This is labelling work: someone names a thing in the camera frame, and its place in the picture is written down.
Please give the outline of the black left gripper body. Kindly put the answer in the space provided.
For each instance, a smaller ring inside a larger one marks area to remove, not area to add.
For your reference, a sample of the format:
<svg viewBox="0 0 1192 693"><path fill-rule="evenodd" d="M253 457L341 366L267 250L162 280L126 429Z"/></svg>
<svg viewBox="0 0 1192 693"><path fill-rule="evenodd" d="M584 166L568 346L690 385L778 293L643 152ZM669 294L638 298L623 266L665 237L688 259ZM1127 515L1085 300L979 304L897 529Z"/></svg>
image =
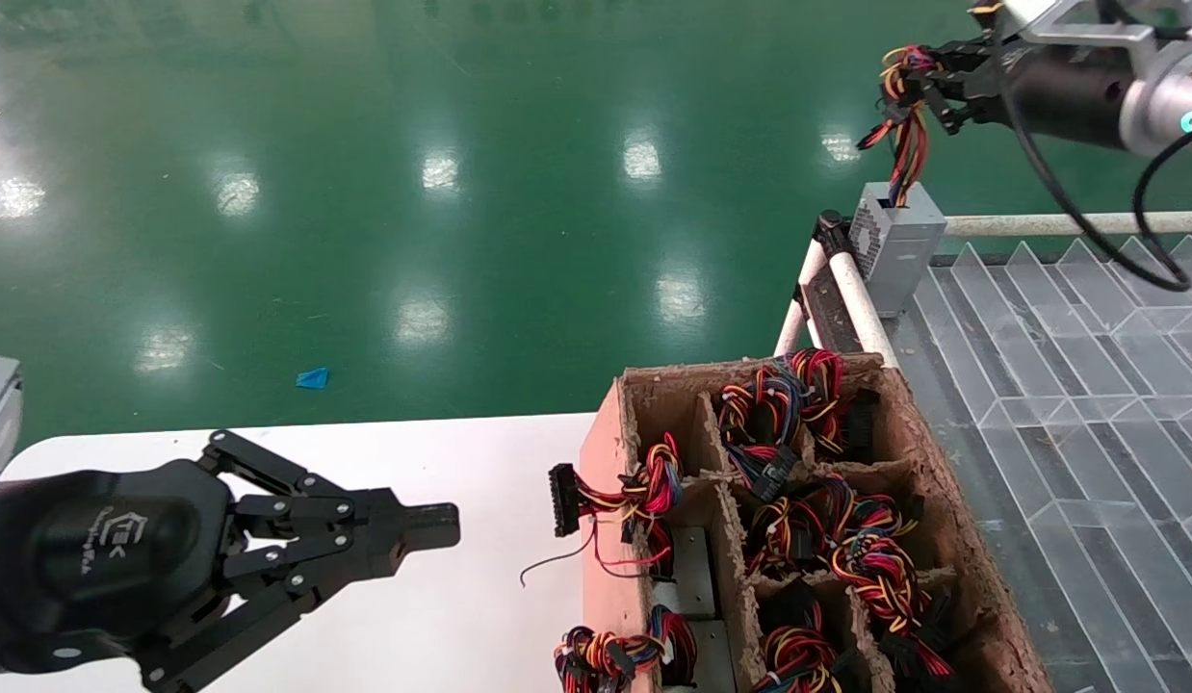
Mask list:
<svg viewBox="0 0 1192 693"><path fill-rule="evenodd" d="M134 656L219 618L231 503L191 460L0 482L0 674Z"/></svg>

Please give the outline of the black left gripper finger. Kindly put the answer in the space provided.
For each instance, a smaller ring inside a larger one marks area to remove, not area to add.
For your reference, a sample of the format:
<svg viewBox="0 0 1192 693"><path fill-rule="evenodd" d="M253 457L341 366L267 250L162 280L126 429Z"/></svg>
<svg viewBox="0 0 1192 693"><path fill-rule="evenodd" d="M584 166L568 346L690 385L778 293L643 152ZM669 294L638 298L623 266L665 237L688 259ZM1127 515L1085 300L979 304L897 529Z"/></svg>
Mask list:
<svg viewBox="0 0 1192 693"><path fill-rule="evenodd" d="M234 431L215 431L201 452L199 468L213 476L230 475L265 496L236 501L238 526L253 538L306 538L323 531L356 534L366 527L389 543L458 543L461 530L457 505L403 505L389 488L344 490L263 448Z"/></svg>
<svg viewBox="0 0 1192 693"><path fill-rule="evenodd" d="M200 692L359 580L391 578L408 553L455 547L458 527L358 527L221 563L221 594L238 608L176 645L137 657L150 692Z"/></svg>

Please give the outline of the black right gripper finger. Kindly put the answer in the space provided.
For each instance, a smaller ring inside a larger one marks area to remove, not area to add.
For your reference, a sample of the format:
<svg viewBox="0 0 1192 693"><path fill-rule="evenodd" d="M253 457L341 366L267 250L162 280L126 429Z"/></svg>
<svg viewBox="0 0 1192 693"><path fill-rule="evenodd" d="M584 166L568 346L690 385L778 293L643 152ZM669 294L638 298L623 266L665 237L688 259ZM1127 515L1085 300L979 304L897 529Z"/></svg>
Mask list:
<svg viewBox="0 0 1192 693"><path fill-rule="evenodd" d="M1000 66L991 38L952 41L929 48L930 79L962 79L969 75L997 76Z"/></svg>
<svg viewBox="0 0 1192 693"><path fill-rule="evenodd" d="M957 135L966 124L994 120L992 85L930 85L929 110L946 135Z"/></svg>

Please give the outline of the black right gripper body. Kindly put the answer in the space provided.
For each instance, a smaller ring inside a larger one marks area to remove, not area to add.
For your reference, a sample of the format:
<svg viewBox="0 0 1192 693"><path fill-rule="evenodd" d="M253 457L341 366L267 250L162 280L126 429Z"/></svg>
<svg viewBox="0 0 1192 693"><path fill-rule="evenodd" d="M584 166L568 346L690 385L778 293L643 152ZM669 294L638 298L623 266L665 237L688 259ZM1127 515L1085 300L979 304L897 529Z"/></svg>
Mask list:
<svg viewBox="0 0 1192 693"><path fill-rule="evenodd" d="M1010 95L1028 134L1124 150L1120 115L1134 82L1124 49L1008 44L977 68L977 120L1011 126Z"/></svg>

